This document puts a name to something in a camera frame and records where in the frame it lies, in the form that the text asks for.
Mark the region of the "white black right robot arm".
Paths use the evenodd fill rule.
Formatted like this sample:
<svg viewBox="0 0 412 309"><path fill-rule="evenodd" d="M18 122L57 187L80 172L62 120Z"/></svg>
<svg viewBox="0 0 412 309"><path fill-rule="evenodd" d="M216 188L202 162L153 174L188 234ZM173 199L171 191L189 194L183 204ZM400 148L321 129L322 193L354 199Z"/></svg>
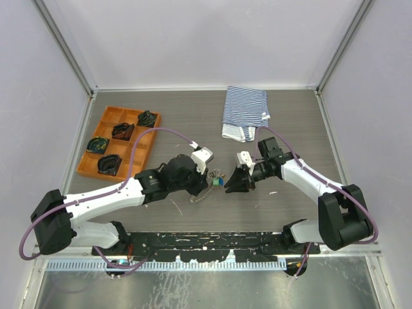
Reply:
<svg viewBox="0 0 412 309"><path fill-rule="evenodd" d="M277 177L297 187L317 206L317 219L301 219L283 227L283 248L298 253L305 243L322 243L339 250L372 237L375 227L368 216L361 189L344 186L318 173L298 156L285 153L274 137L258 142L262 159L253 162L250 153L237 153L237 166L225 184L225 191L249 192L256 183Z"/></svg>

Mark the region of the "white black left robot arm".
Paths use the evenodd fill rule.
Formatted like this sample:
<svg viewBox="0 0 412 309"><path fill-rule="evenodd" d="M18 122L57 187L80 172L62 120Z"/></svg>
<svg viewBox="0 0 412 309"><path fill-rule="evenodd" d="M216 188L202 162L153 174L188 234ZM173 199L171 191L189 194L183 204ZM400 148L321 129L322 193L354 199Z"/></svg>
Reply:
<svg viewBox="0 0 412 309"><path fill-rule="evenodd" d="M118 185L67 196L58 189L47 192L30 217L40 254L55 254L70 245L97 246L114 255L125 253L129 240L123 226L116 221L94 223L92 219L164 200L176 191L199 194L208 186L207 164L212 159L200 149L190 156L180 154Z"/></svg>

